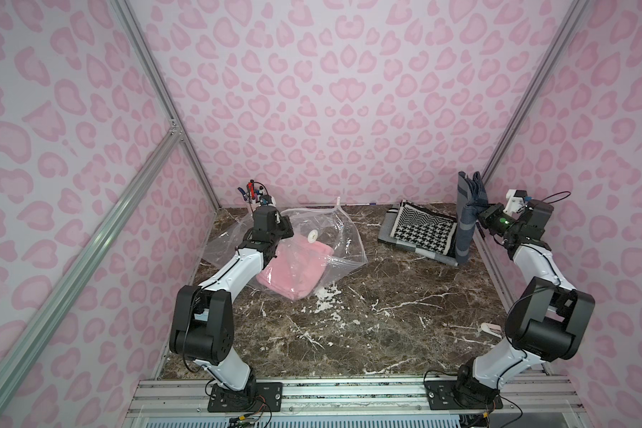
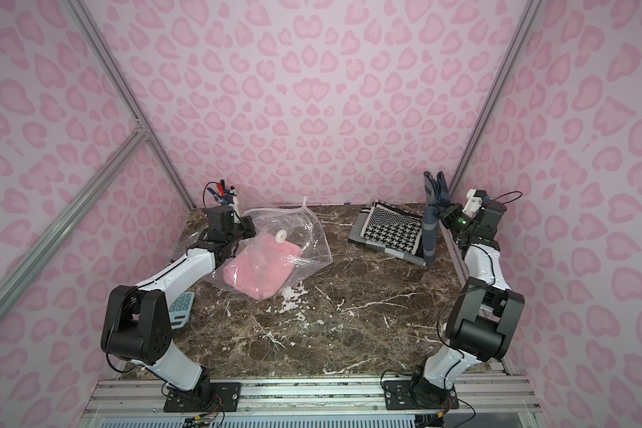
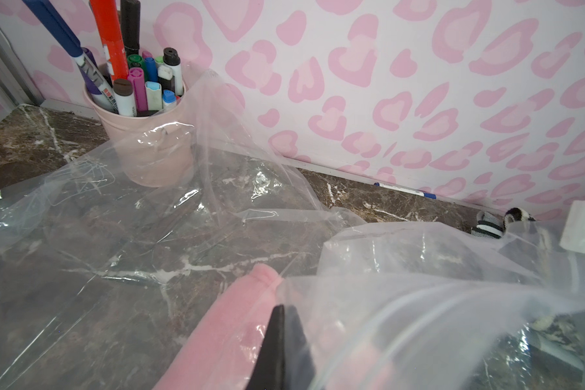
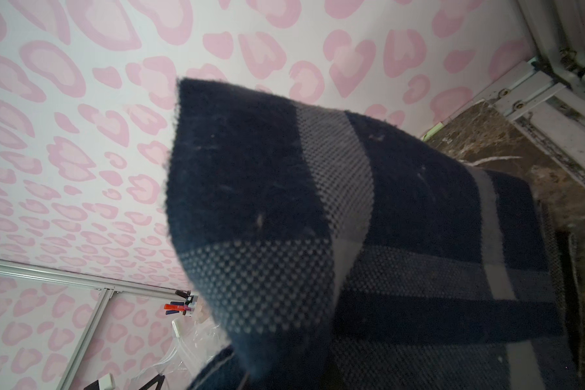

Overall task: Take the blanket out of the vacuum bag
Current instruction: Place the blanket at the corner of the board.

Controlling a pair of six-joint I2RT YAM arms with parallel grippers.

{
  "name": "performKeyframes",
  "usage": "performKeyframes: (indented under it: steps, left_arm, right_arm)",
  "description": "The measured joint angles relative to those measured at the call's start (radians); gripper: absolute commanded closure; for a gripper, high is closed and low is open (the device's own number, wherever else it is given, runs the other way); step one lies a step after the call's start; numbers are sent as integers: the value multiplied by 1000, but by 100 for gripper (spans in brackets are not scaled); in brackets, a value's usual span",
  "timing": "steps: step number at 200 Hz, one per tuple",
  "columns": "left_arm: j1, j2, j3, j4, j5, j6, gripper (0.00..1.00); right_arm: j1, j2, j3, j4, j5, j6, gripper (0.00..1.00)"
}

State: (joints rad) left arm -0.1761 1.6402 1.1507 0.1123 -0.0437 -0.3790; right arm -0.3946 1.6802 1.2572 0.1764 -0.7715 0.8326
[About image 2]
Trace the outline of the dark blanket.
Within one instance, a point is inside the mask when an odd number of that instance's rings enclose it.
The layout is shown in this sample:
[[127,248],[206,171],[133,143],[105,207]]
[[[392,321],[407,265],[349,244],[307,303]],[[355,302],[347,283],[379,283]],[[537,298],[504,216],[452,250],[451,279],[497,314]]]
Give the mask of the dark blanket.
[[436,260],[436,240],[442,213],[449,208],[451,197],[446,177],[443,171],[433,175],[424,172],[424,192],[426,192],[426,205],[422,218],[422,245],[423,258],[427,266]]

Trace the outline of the grey white checked blanket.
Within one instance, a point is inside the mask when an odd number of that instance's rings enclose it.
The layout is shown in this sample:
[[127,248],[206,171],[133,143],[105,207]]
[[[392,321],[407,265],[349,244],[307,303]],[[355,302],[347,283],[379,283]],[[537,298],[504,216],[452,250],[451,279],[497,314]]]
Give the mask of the grey white checked blanket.
[[357,220],[352,225],[351,232],[348,238],[348,241],[351,244],[358,244],[363,246],[365,249],[372,251],[377,251],[378,253],[386,253],[397,259],[405,260],[409,263],[415,264],[419,267],[425,267],[426,261],[417,255],[412,255],[405,253],[404,251],[398,251],[386,246],[383,243],[368,240],[360,235],[360,231],[367,222],[369,217],[369,208],[365,207],[360,210],[358,213]]

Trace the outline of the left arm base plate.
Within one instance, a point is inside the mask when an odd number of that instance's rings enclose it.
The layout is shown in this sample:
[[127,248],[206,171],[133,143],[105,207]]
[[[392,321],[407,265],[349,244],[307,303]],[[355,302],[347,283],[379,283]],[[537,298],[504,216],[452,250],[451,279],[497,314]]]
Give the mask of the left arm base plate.
[[241,383],[199,383],[194,390],[182,391],[169,387],[164,413],[210,413],[222,410],[236,412],[242,390]]

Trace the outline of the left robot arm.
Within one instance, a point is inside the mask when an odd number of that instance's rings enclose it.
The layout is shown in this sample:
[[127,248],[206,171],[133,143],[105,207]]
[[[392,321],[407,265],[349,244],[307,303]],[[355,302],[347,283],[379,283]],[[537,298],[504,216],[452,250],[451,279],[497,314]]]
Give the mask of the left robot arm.
[[107,357],[146,367],[170,392],[202,401],[214,395],[208,372],[174,344],[169,308],[231,258],[242,240],[256,235],[253,219],[240,216],[230,205],[208,210],[207,217],[207,228],[176,261],[136,285],[111,291],[101,337]]

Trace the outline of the black white houndstooth blanket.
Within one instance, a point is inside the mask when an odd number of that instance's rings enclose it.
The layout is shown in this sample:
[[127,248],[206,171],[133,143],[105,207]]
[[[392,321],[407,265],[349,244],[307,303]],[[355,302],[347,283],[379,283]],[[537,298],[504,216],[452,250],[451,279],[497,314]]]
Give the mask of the black white houndstooth blanket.
[[384,244],[389,249],[417,255],[421,248],[422,227],[421,216],[376,201],[360,229],[360,236],[368,241]]

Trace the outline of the clear plastic vacuum bag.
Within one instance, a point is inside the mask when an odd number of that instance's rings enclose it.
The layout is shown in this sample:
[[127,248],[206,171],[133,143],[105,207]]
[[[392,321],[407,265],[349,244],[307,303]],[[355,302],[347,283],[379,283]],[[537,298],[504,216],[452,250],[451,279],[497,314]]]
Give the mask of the clear plastic vacuum bag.
[[241,240],[224,264],[201,280],[263,301],[333,263],[324,228],[307,205],[255,208],[241,217],[253,220],[255,236]]

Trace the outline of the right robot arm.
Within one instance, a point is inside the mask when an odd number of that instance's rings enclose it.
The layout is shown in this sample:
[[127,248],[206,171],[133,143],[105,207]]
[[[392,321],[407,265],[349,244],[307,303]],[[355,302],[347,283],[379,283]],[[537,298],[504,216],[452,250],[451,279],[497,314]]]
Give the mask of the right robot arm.
[[458,407],[454,383],[469,367],[501,360],[524,310],[524,296],[511,289],[495,240],[506,205],[483,191],[471,191],[466,205],[451,205],[442,225],[462,251],[469,278],[456,298],[443,346],[412,376],[410,395],[419,408],[448,403]]

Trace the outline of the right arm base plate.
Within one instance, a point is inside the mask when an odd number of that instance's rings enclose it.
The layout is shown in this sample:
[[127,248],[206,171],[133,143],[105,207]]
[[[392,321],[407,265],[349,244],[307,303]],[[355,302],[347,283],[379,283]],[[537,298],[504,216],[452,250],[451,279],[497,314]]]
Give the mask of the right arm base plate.
[[424,379],[381,381],[385,406],[388,410],[449,410],[459,408],[454,388],[444,390]]

